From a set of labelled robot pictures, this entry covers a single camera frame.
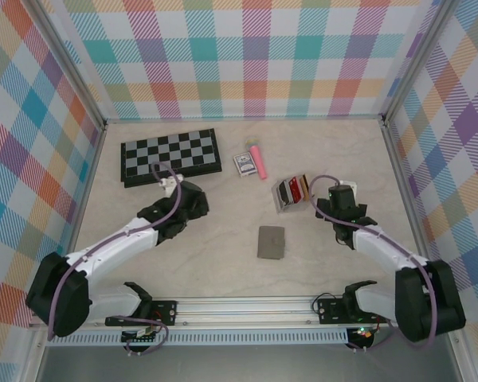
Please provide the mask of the aluminium back rail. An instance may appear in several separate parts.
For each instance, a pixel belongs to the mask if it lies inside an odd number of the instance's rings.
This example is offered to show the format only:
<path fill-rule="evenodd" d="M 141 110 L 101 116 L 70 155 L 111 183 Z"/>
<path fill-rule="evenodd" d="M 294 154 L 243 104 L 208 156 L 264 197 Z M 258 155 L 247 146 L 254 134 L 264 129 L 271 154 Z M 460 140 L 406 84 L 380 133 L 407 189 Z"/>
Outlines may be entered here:
<path fill-rule="evenodd" d="M 169 119 L 107 119 L 106 124 L 131 124 L 131 123 L 214 123 L 214 122 L 259 122 L 259 121 L 313 121 L 313 120 L 375 120 L 382 121 L 383 115 L 313 115 L 313 116 L 239 116 L 239 117 L 205 117 L 205 118 L 169 118 Z"/>

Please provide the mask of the grey card holder wallet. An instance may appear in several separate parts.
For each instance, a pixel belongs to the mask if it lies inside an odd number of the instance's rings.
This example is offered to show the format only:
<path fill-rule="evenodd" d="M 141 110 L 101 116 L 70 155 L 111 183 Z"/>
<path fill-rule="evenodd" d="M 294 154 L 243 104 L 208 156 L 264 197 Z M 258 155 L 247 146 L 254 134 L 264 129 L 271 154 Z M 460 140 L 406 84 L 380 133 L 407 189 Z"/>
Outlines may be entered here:
<path fill-rule="evenodd" d="M 258 232 L 257 257 L 280 260 L 284 258 L 285 230 L 279 226 L 260 226 Z"/>

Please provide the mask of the stack of red cards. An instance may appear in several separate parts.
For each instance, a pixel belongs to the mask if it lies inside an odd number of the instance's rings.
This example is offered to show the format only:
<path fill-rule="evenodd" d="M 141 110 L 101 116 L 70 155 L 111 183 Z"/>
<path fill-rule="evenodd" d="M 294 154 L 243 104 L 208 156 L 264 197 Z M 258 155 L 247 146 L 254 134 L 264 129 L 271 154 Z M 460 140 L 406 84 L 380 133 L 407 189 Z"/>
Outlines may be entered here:
<path fill-rule="evenodd" d="M 298 204 L 303 199 L 303 191 L 300 187 L 300 182 L 297 177 L 292 177 L 288 180 L 288 187 L 292 195 L 294 204 Z"/>

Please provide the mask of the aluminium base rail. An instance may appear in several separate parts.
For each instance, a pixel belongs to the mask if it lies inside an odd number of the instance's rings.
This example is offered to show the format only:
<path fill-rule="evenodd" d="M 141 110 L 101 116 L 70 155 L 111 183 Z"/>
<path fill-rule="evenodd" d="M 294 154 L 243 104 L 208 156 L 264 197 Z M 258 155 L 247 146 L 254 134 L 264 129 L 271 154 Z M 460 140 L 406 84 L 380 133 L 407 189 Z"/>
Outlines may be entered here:
<path fill-rule="evenodd" d="M 314 308 L 319 298 L 180 298 L 175 300 L 177 314 L 175 324 L 172 326 L 192 325 L 211 328 L 320 325 L 319 316 Z M 149 327 L 152 322 L 146 325 L 107 327 L 124 327 L 125 329 Z M 83 324 L 79 329 L 90 325 L 106 326 L 104 321 L 91 321 Z"/>

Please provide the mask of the aluminium side rail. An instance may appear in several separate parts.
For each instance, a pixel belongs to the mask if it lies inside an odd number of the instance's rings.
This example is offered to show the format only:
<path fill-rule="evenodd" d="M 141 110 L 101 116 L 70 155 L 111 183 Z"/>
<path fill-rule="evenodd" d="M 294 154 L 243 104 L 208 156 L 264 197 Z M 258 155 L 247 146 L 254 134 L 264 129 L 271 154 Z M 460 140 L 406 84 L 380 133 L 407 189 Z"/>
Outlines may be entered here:
<path fill-rule="evenodd" d="M 81 225 L 84 219 L 85 209 L 88 205 L 88 199 L 92 191 L 92 184 L 96 176 L 96 171 L 99 165 L 100 156 L 102 154 L 107 132 L 108 124 L 105 123 L 100 133 L 98 134 L 96 149 L 92 157 L 92 162 L 87 172 L 87 176 L 85 178 L 83 193 L 81 194 L 80 203 L 78 204 L 74 215 L 74 221 L 71 225 L 70 236 L 67 243 L 62 247 L 61 256 L 68 255 L 75 251 L 76 242 L 78 240 Z"/>
<path fill-rule="evenodd" d="M 394 143 L 385 130 L 394 166 L 409 208 L 417 251 L 452 268 L 460 298 L 472 299 L 478 271 L 478 235 L 474 217 L 478 211 L 478 177 L 466 149 L 454 133 L 436 142 L 433 133 L 427 155 L 415 142 L 404 156 L 404 146 Z"/>

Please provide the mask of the blue playing card deck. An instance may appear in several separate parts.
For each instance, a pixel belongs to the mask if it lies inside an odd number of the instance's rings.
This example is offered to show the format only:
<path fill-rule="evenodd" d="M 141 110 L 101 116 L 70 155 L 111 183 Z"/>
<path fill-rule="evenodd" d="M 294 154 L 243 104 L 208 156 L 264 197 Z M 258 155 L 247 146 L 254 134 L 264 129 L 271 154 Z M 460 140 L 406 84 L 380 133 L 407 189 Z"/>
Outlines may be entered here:
<path fill-rule="evenodd" d="M 233 161 L 241 177 L 257 173 L 257 167 L 249 152 L 235 155 Z"/>

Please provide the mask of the black and grey chessboard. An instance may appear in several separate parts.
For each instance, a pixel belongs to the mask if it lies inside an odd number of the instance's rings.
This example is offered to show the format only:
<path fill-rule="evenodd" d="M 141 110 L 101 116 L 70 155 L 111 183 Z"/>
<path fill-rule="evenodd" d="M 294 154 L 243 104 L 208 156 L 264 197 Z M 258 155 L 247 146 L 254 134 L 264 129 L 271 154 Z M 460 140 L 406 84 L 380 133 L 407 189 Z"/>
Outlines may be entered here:
<path fill-rule="evenodd" d="M 170 167 L 184 177 L 195 177 L 222 171 L 222 163 L 213 128 L 171 134 L 156 138 L 123 142 L 120 146 L 120 181 L 126 188 L 156 183 L 156 175 L 167 177 Z"/>

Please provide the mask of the small green circuit board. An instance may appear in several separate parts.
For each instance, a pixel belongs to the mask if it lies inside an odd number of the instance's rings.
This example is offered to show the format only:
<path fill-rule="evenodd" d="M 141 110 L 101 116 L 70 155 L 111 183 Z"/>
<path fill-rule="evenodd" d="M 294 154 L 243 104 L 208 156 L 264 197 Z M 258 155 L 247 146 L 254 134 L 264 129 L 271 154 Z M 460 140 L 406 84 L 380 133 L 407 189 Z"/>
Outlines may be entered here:
<path fill-rule="evenodd" d="M 148 343 L 155 342 L 159 329 L 151 327 L 143 329 L 125 330 L 120 335 L 120 341 L 123 343 Z"/>

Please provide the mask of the aluminium frame post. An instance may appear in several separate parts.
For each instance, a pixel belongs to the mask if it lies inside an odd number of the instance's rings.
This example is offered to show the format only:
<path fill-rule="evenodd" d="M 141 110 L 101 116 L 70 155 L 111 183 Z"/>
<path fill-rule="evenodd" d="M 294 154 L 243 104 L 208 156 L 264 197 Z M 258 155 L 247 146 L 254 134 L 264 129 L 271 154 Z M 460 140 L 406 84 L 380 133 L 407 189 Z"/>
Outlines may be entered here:
<path fill-rule="evenodd" d="M 447 26 L 449 19 L 453 16 L 460 0 L 441 0 L 433 18 L 429 22 L 429 27 L 421 37 L 420 42 L 414 49 L 414 55 L 407 65 L 404 76 L 400 79 L 399 85 L 394 91 L 390 102 L 386 105 L 386 110 L 380 114 L 382 117 L 382 126 L 389 128 L 394 116 L 401 109 L 406 97 L 409 94 L 417 76 L 425 66 L 434 46 Z"/>
<path fill-rule="evenodd" d="M 69 78 L 69 82 L 74 87 L 75 93 L 80 97 L 86 111 L 96 125 L 102 131 L 105 131 L 107 126 L 106 120 L 40 0 L 22 0 L 22 4 L 53 51 L 53 56 L 61 66 L 64 74 Z"/>

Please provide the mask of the pink toy microphone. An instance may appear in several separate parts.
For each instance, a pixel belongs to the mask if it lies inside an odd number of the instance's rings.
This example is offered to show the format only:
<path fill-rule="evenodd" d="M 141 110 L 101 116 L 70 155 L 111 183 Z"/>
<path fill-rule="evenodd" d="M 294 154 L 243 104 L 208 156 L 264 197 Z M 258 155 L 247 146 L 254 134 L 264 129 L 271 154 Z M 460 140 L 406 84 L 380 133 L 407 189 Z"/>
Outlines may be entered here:
<path fill-rule="evenodd" d="M 246 148 L 250 153 L 261 180 L 265 180 L 268 175 L 265 169 L 264 160 L 261 155 L 261 149 L 256 138 L 248 138 L 245 142 Z"/>

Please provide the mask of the small electronics module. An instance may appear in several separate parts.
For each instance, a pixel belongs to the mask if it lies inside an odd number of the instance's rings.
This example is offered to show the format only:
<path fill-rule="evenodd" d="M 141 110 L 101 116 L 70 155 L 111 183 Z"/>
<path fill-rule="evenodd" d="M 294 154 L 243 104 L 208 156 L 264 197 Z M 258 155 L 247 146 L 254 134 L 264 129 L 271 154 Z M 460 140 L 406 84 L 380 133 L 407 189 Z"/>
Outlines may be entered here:
<path fill-rule="evenodd" d="M 372 327 L 357 327 L 347 330 L 347 336 L 350 343 L 352 342 L 362 342 L 362 341 L 373 341 L 374 335 L 377 330 Z"/>

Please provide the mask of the stack of black VIP cards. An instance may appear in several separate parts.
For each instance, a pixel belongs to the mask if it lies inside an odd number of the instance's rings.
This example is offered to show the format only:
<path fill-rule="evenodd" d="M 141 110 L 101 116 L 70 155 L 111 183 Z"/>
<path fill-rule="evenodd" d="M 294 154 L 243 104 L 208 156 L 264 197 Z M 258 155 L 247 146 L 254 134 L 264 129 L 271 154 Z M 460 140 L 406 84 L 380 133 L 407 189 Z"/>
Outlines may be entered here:
<path fill-rule="evenodd" d="M 292 199 L 289 196 L 289 189 L 286 181 L 281 181 L 280 184 L 276 187 L 278 197 L 280 200 L 280 205 L 282 208 L 289 206 L 292 203 Z"/>

